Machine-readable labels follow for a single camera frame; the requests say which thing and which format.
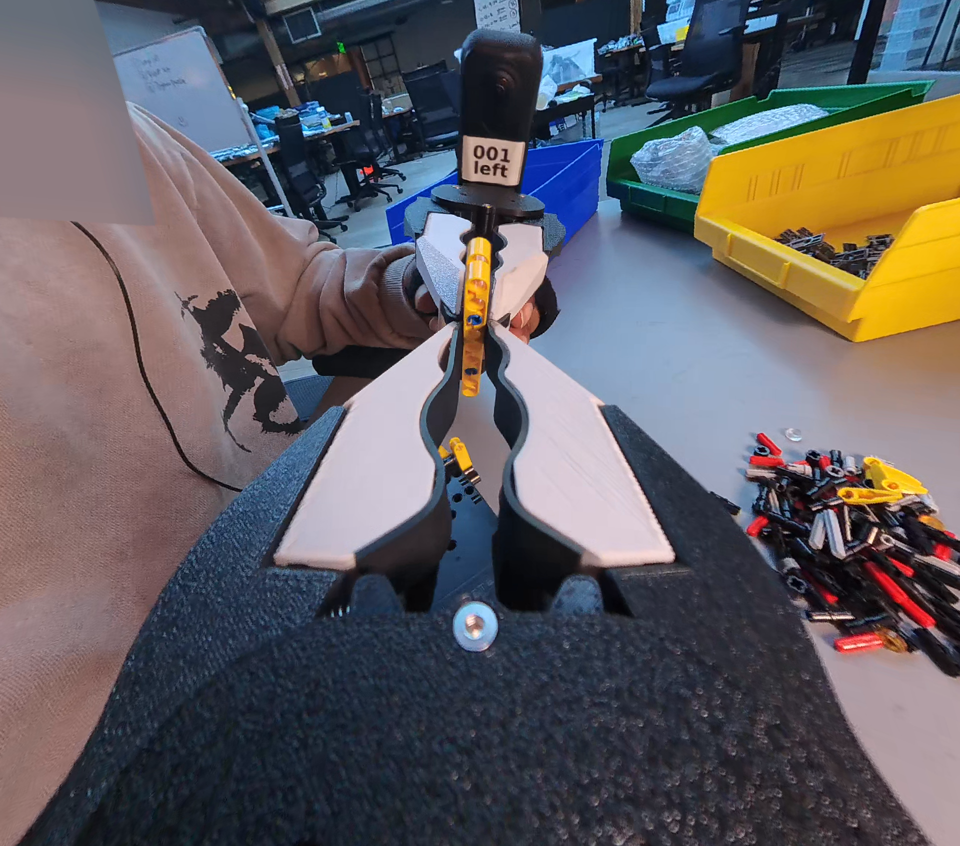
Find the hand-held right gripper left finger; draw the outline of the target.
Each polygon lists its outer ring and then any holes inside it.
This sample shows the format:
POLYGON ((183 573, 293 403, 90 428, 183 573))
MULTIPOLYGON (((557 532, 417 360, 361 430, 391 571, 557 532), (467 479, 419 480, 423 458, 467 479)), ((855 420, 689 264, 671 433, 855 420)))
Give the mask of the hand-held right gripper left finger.
POLYGON ((451 536, 439 444, 459 396, 448 324, 344 405, 273 561, 331 571, 430 571, 451 536))

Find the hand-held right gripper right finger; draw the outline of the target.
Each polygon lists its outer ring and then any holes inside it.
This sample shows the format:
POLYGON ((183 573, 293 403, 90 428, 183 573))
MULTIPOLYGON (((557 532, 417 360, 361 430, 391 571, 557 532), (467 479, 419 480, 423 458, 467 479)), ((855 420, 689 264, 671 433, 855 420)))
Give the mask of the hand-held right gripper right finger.
POLYGON ((488 331, 495 420, 518 407, 505 484, 534 530, 582 568, 673 564, 676 555, 618 441, 604 403, 502 325, 488 331))

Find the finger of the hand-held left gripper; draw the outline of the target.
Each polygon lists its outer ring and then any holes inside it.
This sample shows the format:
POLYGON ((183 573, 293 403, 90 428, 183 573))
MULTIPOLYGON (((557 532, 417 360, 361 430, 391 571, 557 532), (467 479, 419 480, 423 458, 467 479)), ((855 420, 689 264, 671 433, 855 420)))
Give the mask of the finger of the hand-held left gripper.
POLYGON ((546 277, 548 256, 545 234, 539 225, 502 225, 502 241, 490 288, 490 321, 510 324, 532 303, 546 277))
POLYGON ((459 321, 465 289, 466 243, 470 221, 450 213, 427 213, 423 233, 415 240, 417 270, 439 316, 459 321))

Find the long yellow building beam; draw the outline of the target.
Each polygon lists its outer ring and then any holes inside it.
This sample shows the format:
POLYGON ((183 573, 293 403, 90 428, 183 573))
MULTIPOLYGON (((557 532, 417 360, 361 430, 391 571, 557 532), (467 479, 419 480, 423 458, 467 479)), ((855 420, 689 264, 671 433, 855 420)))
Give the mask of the long yellow building beam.
POLYGON ((466 245, 464 263, 464 284, 462 298, 462 396, 474 398, 478 395, 484 365, 485 344, 488 325, 488 313, 492 283, 492 243, 483 236, 475 236, 466 245), (467 316, 479 313, 484 323, 479 327, 470 327, 465 323, 467 316), (466 381, 463 371, 467 367, 478 367, 479 375, 473 381, 466 381))

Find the pile of small building parts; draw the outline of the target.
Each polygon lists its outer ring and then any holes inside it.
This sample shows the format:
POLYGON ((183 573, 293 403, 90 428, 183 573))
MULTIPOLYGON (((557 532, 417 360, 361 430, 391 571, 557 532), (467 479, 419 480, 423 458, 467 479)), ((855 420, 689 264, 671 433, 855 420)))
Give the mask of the pile of small building parts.
POLYGON ((757 432, 746 533, 841 655, 924 656, 959 676, 959 539, 921 480, 840 449, 789 453, 757 432))

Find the person's left forearm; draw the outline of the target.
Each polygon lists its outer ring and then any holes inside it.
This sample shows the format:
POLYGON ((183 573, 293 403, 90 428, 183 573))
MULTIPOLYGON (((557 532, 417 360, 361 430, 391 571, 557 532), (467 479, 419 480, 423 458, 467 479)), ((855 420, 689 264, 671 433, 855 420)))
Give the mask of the person's left forearm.
POLYGON ((318 240, 303 220, 267 216, 252 226, 243 302, 278 363, 347 347, 412 350, 433 320, 417 308, 410 244, 344 249, 318 240))

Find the grey desk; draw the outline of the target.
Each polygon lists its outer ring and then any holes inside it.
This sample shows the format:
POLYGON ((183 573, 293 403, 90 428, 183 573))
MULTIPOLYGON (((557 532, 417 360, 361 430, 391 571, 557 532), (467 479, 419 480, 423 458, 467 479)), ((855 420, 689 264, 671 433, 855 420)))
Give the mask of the grey desk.
MULTIPOLYGON (((561 316, 536 344, 738 504, 754 432, 869 451, 919 477, 958 527, 958 324, 855 344, 603 202, 551 266, 561 316)), ((758 661, 746 582, 672 579, 640 615, 501 618, 488 652, 350 654, 343 804, 319 844, 911 844, 903 807, 958 844, 958 680, 924 655, 839 656, 796 626, 758 661)))

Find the blue plastic bin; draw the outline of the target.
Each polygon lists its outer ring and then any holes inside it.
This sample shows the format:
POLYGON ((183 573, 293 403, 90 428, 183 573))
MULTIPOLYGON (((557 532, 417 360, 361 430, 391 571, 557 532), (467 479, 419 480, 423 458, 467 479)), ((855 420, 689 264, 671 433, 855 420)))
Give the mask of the blue plastic bin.
MULTIPOLYGON (((538 199, 545 213, 556 216, 564 228, 563 234, 556 231, 544 233, 544 247, 550 258, 558 256, 597 212, 603 146, 602 139, 588 139, 535 148, 526 157, 522 194, 538 199)), ((416 206, 419 200, 425 199, 427 205, 432 206, 436 189, 456 183, 457 172, 454 170, 389 205, 386 217, 390 243, 411 242, 413 239, 406 223, 409 210, 413 209, 414 216, 420 217, 425 209, 416 206)))

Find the yellow black toy robot body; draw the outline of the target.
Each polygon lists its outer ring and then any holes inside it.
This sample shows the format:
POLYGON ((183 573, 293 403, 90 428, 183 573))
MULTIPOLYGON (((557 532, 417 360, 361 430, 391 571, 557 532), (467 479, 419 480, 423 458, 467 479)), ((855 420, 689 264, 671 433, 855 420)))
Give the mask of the yellow black toy robot body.
POLYGON ((451 539, 438 566, 431 612, 451 610, 494 581, 498 514, 479 491, 481 477, 464 442, 453 436, 439 448, 446 474, 451 539))

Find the green plastic bin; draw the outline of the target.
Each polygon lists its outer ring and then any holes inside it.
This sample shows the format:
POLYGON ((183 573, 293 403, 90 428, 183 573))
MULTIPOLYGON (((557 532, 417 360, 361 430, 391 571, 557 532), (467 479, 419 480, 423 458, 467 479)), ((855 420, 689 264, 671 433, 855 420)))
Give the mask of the green plastic bin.
POLYGON ((692 233, 700 194, 677 192, 641 182, 631 167, 630 157, 643 144, 675 136, 693 126, 701 127, 709 135, 714 129, 734 120, 791 104, 808 103, 829 110, 829 114, 819 120, 752 141, 724 146, 718 154, 724 155, 915 106, 924 102, 934 87, 934 79, 910 78, 873 84, 776 88, 764 99, 749 97, 670 119, 657 126, 651 125, 612 141, 607 161, 606 193, 617 199, 622 211, 627 214, 692 233))

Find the black office chair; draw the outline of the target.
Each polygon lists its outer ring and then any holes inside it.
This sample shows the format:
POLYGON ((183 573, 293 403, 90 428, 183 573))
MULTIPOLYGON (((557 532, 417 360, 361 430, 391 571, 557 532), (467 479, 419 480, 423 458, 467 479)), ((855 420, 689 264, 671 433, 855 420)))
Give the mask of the black office chair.
POLYGON ((331 219, 323 207, 326 187, 307 162, 306 139, 298 111, 294 108, 278 111, 273 120, 273 131, 278 137, 279 159, 294 216, 311 222, 323 239, 336 243, 333 233, 346 232, 348 226, 341 218, 331 219))
POLYGON ((752 0, 696 0, 691 23, 682 43, 677 73, 670 71, 671 46, 663 43, 647 51, 647 99, 666 109, 658 126, 667 120, 709 108, 714 95, 734 87, 741 78, 743 28, 752 0))

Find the crumpled clear plastic bag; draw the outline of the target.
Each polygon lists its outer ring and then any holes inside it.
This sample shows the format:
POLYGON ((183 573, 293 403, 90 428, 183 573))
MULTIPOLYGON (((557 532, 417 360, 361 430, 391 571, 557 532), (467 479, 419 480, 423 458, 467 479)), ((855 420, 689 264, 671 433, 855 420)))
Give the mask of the crumpled clear plastic bag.
POLYGON ((710 166, 724 149, 699 126, 651 139, 630 157, 630 166, 645 185, 700 194, 710 166))

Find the yellow plastic bin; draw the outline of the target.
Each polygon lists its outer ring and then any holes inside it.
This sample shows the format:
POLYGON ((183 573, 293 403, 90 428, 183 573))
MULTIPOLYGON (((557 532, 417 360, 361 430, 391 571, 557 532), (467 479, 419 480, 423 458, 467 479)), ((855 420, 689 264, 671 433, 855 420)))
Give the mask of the yellow plastic bin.
POLYGON ((718 156, 694 236, 714 259, 840 336, 873 340, 959 318, 959 96, 718 156), (834 247, 891 235, 863 279, 777 237, 834 247))

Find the flat clear plastic bag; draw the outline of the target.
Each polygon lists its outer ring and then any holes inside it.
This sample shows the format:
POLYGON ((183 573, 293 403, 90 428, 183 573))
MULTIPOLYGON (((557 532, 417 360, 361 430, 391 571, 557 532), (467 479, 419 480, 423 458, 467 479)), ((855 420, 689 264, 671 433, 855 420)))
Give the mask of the flat clear plastic bag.
POLYGON ((708 134, 713 146, 742 144, 825 118, 830 111, 809 103, 780 106, 743 116, 708 134))

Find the person's beige sweatshirt torso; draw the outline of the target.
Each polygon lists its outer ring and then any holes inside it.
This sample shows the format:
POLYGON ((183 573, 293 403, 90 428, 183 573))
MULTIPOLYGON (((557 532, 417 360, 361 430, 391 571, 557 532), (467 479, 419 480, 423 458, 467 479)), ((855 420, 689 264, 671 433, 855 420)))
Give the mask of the person's beige sweatshirt torso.
POLYGON ((243 301, 276 216, 129 113, 154 225, 2 220, 2 844, 66 779, 223 485, 298 430, 243 301))

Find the whiteboard on stand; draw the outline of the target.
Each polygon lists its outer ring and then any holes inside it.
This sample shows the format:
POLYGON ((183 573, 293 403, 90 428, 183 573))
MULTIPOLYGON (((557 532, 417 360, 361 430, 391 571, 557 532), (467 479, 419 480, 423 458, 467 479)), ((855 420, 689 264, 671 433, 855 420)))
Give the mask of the whiteboard on stand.
POLYGON ((254 145, 284 213, 293 211, 247 107, 224 76, 201 26, 113 55, 126 100, 213 154, 254 145))

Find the heap of black building parts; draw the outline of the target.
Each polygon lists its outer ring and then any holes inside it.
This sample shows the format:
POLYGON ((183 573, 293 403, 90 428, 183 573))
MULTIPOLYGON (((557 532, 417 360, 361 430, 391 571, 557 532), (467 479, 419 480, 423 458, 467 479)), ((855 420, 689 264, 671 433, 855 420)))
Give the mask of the heap of black building parts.
POLYGON ((895 238, 891 233, 868 235, 865 242, 844 242, 836 248, 825 235, 806 227, 786 228, 774 242, 789 247, 835 269, 867 280, 895 238))

